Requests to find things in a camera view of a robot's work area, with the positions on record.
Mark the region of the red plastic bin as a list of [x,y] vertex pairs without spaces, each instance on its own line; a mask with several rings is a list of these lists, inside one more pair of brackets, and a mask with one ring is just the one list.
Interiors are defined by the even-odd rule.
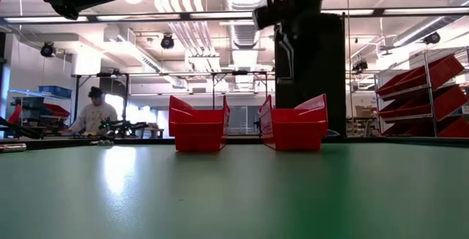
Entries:
[[328,135],[327,96],[321,94],[293,109],[277,109],[268,96],[259,108],[263,143],[274,150],[318,150]]
[[226,144],[231,109],[197,110],[175,96],[169,98],[169,135],[179,152],[218,152]]

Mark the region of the tall black cabinet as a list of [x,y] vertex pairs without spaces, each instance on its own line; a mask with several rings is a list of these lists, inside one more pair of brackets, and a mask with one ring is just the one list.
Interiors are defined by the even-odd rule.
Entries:
[[294,108],[318,95],[327,96],[329,128],[346,136],[345,100],[345,33],[344,19],[335,14],[322,13],[316,23],[295,43],[295,81],[277,84],[275,72],[275,101],[280,109]]

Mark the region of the ceiling light strip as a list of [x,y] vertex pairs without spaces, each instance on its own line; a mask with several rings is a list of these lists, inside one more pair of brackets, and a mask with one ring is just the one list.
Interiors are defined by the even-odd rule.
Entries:
[[384,15],[423,15],[469,12],[469,7],[386,9]]
[[87,17],[79,16],[76,20],[63,17],[10,17],[4,18],[8,23],[67,23],[86,22]]
[[224,12],[192,12],[190,19],[194,20],[214,20],[221,21],[227,20],[248,20],[252,19],[252,11],[247,12],[236,12],[236,11],[224,11]]
[[322,13],[327,14],[336,14],[336,15],[346,15],[350,17],[366,17],[372,15],[374,10],[322,10]]

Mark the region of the cardboard box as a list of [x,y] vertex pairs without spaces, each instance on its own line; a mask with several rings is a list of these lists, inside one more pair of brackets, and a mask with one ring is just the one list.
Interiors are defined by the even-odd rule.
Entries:
[[371,118],[373,115],[374,108],[372,106],[355,106],[355,117]]

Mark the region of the green table mat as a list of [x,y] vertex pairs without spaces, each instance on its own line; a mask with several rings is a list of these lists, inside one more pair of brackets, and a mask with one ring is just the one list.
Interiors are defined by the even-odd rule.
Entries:
[[0,155],[0,239],[469,239],[469,147]]

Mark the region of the red shelf bin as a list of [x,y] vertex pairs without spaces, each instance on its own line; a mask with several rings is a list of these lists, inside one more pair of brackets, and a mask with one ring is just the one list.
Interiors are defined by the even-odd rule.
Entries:
[[[433,90],[464,70],[462,64],[453,54],[430,62],[427,67],[430,84]],[[382,99],[392,99],[400,94],[409,92],[411,89],[421,89],[426,86],[427,83],[426,67],[422,65],[416,69],[408,70],[405,73],[394,76],[377,89],[376,93]]]
[[[383,136],[434,137],[433,122],[429,119],[398,122],[382,133]],[[469,122],[463,116],[446,117],[437,122],[440,138],[469,138]]]
[[437,89],[432,93],[432,99],[430,101],[428,90],[425,89],[406,98],[396,99],[378,115],[387,123],[431,117],[442,120],[468,101],[458,85]]

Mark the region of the person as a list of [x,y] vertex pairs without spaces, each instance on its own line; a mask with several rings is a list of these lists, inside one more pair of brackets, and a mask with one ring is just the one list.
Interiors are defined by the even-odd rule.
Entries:
[[70,132],[99,133],[102,121],[117,120],[116,109],[105,102],[105,94],[100,88],[91,87],[88,97],[91,99],[91,103],[82,108],[77,120],[69,128]]

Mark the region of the blue storage bin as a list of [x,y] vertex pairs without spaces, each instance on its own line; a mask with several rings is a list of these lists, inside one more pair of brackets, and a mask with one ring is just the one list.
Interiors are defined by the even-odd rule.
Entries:
[[61,98],[72,97],[72,90],[64,88],[64,87],[59,87],[55,85],[45,85],[45,86],[38,86],[38,89],[40,92],[49,93],[51,95],[61,97]]

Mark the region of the red and black cart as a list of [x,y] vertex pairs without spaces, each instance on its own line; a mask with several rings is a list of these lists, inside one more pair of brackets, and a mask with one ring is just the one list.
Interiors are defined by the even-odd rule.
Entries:
[[59,105],[45,103],[42,97],[15,97],[14,111],[8,122],[36,130],[45,135],[58,135],[65,129],[70,112]]

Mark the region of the black slanted bar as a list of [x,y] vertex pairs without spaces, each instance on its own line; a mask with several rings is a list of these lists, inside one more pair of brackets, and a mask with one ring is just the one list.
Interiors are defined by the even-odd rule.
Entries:
[[30,138],[30,139],[41,139],[42,138],[41,133],[38,133],[37,131],[32,130],[30,128],[25,128],[23,126],[10,123],[2,117],[0,117],[0,125],[6,126],[7,128],[9,128],[9,129],[15,131],[16,133],[18,133],[19,135],[25,136],[25,137]]

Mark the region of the silver round ventilation duct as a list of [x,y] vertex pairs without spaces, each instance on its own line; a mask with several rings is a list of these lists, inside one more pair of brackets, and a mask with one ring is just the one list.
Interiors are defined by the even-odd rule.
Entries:
[[392,43],[394,47],[401,47],[415,42],[423,37],[428,36],[436,32],[438,29],[441,29],[455,21],[458,21],[462,18],[462,15],[450,15],[450,16],[440,16],[437,18],[427,18],[420,23],[417,23],[415,26],[410,27],[409,29],[403,31],[401,34],[398,34],[393,39]]
[[[226,8],[231,11],[250,11],[266,5],[266,0],[225,0]],[[231,27],[232,41],[238,48],[253,48],[256,46],[259,33],[254,25],[234,25]]]

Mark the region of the black frame workstation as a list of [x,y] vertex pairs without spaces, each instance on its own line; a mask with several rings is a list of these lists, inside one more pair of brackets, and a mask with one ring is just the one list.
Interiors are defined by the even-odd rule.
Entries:
[[255,107],[260,107],[270,95],[271,73],[265,70],[230,70],[214,72],[211,76],[212,107],[216,98],[226,96],[232,108],[229,133],[232,135],[258,135],[254,122],[259,120]]
[[[104,92],[105,101],[106,101],[106,93],[111,88],[111,85],[114,82],[114,79],[111,78],[111,77],[112,76],[116,76],[116,77],[124,76],[125,77],[126,84],[121,84],[121,88],[120,88],[120,92],[121,92],[120,96],[122,96],[122,99],[123,99],[123,103],[122,103],[123,110],[122,110],[122,118],[121,119],[119,119],[118,112],[117,112],[117,120],[125,120],[124,109],[126,108],[126,106],[128,104],[129,81],[130,81],[130,78],[129,78],[128,74],[123,74],[123,73],[120,73],[118,70],[115,70],[112,73],[98,73],[96,76],[98,78],[104,78],[105,79],[105,90],[102,90],[100,87],[98,87]],[[100,130],[100,132],[98,134],[104,134],[104,133],[105,133],[105,129]]]

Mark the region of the white rectangular ceiling duct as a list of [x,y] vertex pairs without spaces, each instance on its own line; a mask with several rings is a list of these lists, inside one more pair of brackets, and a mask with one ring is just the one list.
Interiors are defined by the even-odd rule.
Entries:
[[186,80],[176,76],[169,75],[169,69],[164,67],[155,57],[146,52],[136,41],[136,33],[131,28],[122,28],[117,25],[107,25],[104,28],[104,41],[109,41],[118,50],[129,54],[138,60],[144,67],[149,70],[148,73],[157,73],[163,76],[174,88],[187,89],[188,83]]

